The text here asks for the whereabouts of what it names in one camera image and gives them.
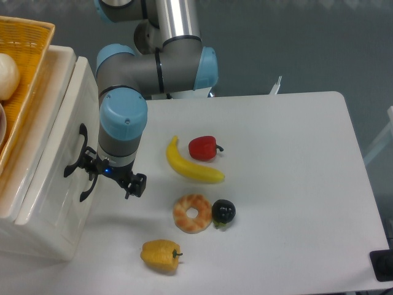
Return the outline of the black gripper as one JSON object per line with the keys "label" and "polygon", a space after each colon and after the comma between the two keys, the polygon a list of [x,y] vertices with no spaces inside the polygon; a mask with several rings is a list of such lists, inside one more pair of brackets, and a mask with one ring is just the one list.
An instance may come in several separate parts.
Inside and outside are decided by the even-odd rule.
{"label": "black gripper", "polygon": [[93,180],[96,175],[113,179],[121,188],[124,188],[125,199],[129,199],[131,195],[141,197],[147,184],[147,176],[142,173],[134,174],[133,165],[134,160],[127,165],[116,167],[107,159],[100,159],[96,155],[96,151],[87,146],[84,149],[79,167],[88,173],[89,180]]}

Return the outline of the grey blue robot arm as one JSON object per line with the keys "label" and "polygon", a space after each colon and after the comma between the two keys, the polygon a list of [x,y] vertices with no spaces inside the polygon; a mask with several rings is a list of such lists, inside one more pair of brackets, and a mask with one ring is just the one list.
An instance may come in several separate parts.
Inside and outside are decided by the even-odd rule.
{"label": "grey blue robot arm", "polygon": [[109,22],[139,20],[159,34],[155,42],[145,38],[148,53],[121,44],[99,51],[98,147],[84,146],[77,161],[92,181],[105,176],[140,197],[147,178],[132,169],[147,124],[146,97],[215,86],[217,57],[202,45],[195,1],[96,1],[95,7]]}

